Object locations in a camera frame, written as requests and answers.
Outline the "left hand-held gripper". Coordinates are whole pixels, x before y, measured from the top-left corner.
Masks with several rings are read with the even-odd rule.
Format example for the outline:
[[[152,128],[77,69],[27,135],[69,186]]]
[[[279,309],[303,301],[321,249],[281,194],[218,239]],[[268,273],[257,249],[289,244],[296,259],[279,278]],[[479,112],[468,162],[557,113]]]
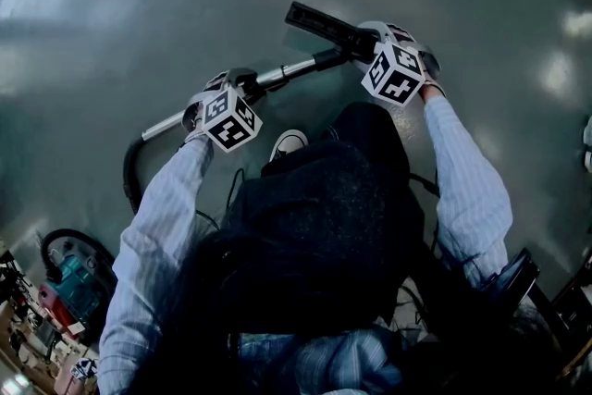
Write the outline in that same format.
[[[188,139],[205,135],[225,153],[254,139],[263,121],[247,103],[257,103],[266,96],[265,88],[255,85],[257,76],[249,68],[232,68],[209,80],[190,99],[182,115]]]

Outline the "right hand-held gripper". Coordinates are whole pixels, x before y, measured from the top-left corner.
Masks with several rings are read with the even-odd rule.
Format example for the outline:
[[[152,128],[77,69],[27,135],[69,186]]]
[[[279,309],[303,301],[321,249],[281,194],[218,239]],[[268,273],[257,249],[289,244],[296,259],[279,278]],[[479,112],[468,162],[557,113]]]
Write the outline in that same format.
[[[382,21],[366,21],[355,29],[357,43],[376,42],[374,53],[355,55],[362,85],[376,99],[406,106],[425,85],[436,85],[441,71],[433,51],[405,29]]]

